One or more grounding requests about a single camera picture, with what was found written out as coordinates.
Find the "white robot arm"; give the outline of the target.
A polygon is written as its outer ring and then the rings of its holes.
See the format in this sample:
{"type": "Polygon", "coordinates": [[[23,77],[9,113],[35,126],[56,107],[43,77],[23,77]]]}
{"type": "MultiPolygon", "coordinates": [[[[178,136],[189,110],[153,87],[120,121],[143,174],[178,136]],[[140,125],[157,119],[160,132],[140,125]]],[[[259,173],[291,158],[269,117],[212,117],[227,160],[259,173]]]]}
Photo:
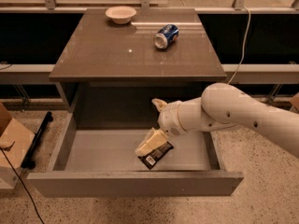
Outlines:
{"type": "Polygon", "coordinates": [[[214,83],[199,98],[185,102],[152,102],[159,111],[159,128],[148,132],[135,150],[137,156],[145,156],[169,138],[191,131],[244,126],[299,157],[299,115],[258,102],[230,84],[214,83]]]}

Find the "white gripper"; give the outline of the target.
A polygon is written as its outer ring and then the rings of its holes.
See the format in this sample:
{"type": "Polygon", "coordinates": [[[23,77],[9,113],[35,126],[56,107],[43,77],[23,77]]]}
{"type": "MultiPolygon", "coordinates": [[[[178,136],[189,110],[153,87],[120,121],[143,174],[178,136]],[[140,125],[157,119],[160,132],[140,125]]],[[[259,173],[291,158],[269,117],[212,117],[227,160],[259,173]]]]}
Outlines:
{"type": "Polygon", "coordinates": [[[144,140],[135,149],[138,157],[146,156],[154,149],[161,147],[167,142],[168,136],[181,135],[181,126],[178,120],[178,107],[180,101],[167,103],[164,100],[154,98],[151,102],[160,112],[158,124],[161,129],[151,128],[144,140]]]}

